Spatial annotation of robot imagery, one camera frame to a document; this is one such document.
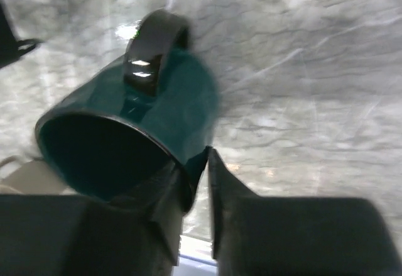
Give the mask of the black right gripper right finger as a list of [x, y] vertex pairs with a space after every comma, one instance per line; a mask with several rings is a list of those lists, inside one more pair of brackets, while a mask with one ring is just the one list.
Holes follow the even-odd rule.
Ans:
[[400, 275], [377, 208], [358, 197], [263, 197], [209, 150], [212, 256], [219, 275]]

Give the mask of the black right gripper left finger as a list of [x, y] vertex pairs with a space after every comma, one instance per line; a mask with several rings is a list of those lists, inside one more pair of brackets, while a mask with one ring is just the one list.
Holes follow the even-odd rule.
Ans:
[[1, 194], [1, 274], [170, 275], [183, 222], [180, 186], [170, 162], [111, 202]]

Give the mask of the dark green patterned mug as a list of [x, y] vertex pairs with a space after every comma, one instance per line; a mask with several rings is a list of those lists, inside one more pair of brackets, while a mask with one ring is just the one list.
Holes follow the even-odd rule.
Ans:
[[172, 163], [189, 211], [219, 114], [213, 73], [191, 52], [188, 18], [157, 9], [126, 52], [36, 123], [44, 160], [72, 189], [103, 201]]

